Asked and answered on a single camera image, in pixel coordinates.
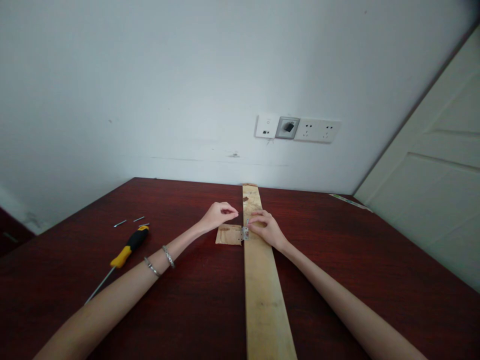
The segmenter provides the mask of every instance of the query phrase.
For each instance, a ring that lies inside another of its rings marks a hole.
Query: small hinge
[[[248,227],[245,227],[245,226],[241,227],[241,238],[242,238],[243,241],[249,239],[249,228]]]

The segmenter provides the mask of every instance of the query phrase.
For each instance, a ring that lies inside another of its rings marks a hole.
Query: silver bracelet
[[[173,269],[175,269],[175,264],[174,264],[174,261],[172,260],[172,257],[170,256],[168,250],[167,250],[167,247],[165,245],[163,245],[161,247],[163,249],[163,251],[165,252],[165,255],[166,255],[166,258],[168,259],[168,261],[170,262],[170,265]]]
[[[154,266],[150,262],[150,260],[147,257],[144,257],[146,265],[153,271],[153,273],[157,276],[157,278],[160,277],[160,274],[158,273],[157,270],[154,269]]]

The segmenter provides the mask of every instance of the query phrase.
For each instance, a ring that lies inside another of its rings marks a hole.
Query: yellow screwdriver handle
[[[120,269],[123,265],[125,265],[125,262],[129,258],[130,254],[133,253],[144,242],[148,234],[148,226],[139,227],[138,230],[135,231],[132,236],[130,236],[130,239],[128,239],[128,242],[121,253],[111,261],[110,266],[112,268]]]
[[[112,268],[120,269],[123,265],[125,265],[125,262],[127,261],[131,253],[132,249],[130,248],[130,246],[125,246],[121,253],[118,254],[118,256],[111,261],[110,266]]]

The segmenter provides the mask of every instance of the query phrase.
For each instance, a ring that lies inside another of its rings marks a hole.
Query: switch panel
[[[273,139],[279,125],[280,116],[274,113],[260,113],[256,120],[255,137]]]

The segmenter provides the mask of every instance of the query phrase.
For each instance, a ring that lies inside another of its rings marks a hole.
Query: dark red tabletop
[[[260,188],[260,197],[290,242],[427,358],[480,358],[480,295],[377,215],[325,193]],[[242,187],[134,178],[0,258],[0,358],[31,359],[85,303],[132,220],[145,216],[149,238],[108,283],[215,201],[241,215]],[[243,247],[215,245],[216,232],[186,249],[91,359],[246,359]],[[298,358],[368,359],[300,271],[274,256]]]

